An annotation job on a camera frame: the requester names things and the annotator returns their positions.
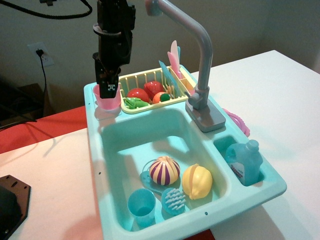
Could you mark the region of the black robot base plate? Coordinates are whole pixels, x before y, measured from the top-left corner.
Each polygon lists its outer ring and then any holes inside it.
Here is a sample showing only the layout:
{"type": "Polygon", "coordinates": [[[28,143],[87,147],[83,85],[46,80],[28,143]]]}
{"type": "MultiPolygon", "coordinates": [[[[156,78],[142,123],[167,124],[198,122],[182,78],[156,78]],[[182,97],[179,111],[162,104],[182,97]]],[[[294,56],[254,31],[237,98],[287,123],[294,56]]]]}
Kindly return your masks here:
{"type": "Polygon", "coordinates": [[[7,240],[28,216],[31,186],[5,175],[0,178],[0,238],[7,240]]]}

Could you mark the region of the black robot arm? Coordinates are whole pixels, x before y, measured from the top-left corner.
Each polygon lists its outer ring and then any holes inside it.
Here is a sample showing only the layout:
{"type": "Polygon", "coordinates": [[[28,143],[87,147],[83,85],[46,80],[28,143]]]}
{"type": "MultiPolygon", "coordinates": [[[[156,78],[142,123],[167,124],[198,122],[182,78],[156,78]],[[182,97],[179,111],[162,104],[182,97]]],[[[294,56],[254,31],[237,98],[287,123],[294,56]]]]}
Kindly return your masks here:
{"type": "Polygon", "coordinates": [[[121,66],[131,60],[136,9],[125,0],[99,0],[97,23],[93,32],[98,35],[98,51],[94,59],[96,83],[102,99],[116,97],[121,66]]]}

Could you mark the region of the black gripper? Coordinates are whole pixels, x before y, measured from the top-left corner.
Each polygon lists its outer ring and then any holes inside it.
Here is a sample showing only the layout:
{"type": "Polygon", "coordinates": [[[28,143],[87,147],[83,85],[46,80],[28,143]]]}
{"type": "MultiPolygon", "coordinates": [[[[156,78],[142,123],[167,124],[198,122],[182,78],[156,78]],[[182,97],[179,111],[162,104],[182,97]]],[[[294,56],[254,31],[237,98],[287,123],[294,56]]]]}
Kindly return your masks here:
{"type": "Polygon", "coordinates": [[[99,83],[99,96],[113,99],[118,90],[121,66],[130,63],[133,34],[129,29],[108,32],[97,23],[93,25],[93,31],[98,35],[98,52],[92,58],[96,81],[99,83]]]}

